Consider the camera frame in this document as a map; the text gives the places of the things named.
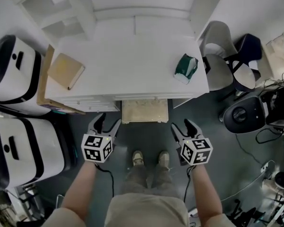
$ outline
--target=cardboard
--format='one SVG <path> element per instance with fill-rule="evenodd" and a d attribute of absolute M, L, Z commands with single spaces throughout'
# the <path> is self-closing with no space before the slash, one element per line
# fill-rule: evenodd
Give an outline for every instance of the cardboard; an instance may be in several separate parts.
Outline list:
<path fill-rule="evenodd" d="M 45 88 L 47 83 L 47 71 L 51 66 L 52 59 L 53 59 L 53 53 L 55 49 L 49 45 L 45 54 L 43 66 L 41 69 L 40 79 L 39 79 L 39 88 L 38 88 L 38 94 L 37 94 L 37 104 L 42 107 L 49 108 L 51 110 L 55 110 L 61 113 L 66 114 L 85 114 L 85 112 L 77 110 L 75 108 L 71 108 L 68 106 L 65 106 L 61 103 L 58 103 L 56 101 L 53 101 L 51 99 L 44 98 L 45 96 Z"/>

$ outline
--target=white storage case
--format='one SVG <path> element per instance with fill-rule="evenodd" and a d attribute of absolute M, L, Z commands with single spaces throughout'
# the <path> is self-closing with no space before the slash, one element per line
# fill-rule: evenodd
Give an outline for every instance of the white storage case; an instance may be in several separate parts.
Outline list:
<path fill-rule="evenodd" d="M 14 35 L 0 39 L 0 105 L 40 116 L 50 110 L 36 103 L 43 57 Z"/>
<path fill-rule="evenodd" d="M 37 182 L 64 168 L 61 145 L 49 121 L 0 118 L 0 189 Z"/>

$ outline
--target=book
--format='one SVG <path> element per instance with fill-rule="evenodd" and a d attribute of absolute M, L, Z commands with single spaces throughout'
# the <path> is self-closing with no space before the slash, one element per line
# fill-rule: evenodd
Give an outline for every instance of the book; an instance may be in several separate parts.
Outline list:
<path fill-rule="evenodd" d="M 85 67 L 66 54 L 60 53 L 49 68 L 47 74 L 64 88 L 70 90 Z"/>
<path fill-rule="evenodd" d="M 39 106 L 55 110 L 57 112 L 67 113 L 67 114 L 85 114 L 85 112 L 80 111 L 75 108 L 71 108 L 69 106 L 63 105 L 51 99 L 45 98 L 45 88 L 47 83 L 47 72 L 51 66 L 51 62 L 53 59 L 53 53 L 55 49 L 49 45 L 45 54 L 45 58 L 43 61 L 43 66 L 41 68 L 40 79 L 39 79 L 39 86 L 38 86 L 38 93 L 37 93 L 37 104 Z"/>

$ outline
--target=shoe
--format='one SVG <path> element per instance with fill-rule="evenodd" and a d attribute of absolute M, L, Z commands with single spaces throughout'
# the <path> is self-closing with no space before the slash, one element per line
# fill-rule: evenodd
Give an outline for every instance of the shoe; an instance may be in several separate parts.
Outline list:
<path fill-rule="evenodd" d="M 162 167 L 169 167 L 169 153 L 167 151 L 161 151 L 159 155 L 159 165 Z"/>
<path fill-rule="evenodd" d="M 143 154 L 141 151 L 136 150 L 133 153 L 133 165 L 137 166 L 137 165 L 144 165 L 144 161 L 143 161 Z"/>

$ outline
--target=wall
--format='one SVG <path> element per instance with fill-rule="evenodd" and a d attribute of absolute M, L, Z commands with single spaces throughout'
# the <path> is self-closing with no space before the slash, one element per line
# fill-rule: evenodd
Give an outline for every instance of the wall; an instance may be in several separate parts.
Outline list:
<path fill-rule="evenodd" d="M 284 0 L 221 0 L 210 20 L 225 22 L 233 40 L 250 33 L 266 44 L 284 31 Z"/>
<path fill-rule="evenodd" d="M 11 0 L 0 0 L 0 38 L 6 34 L 16 35 L 43 54 L 48 46 L 41 32 L 25 17 L 18 6 Z"/>

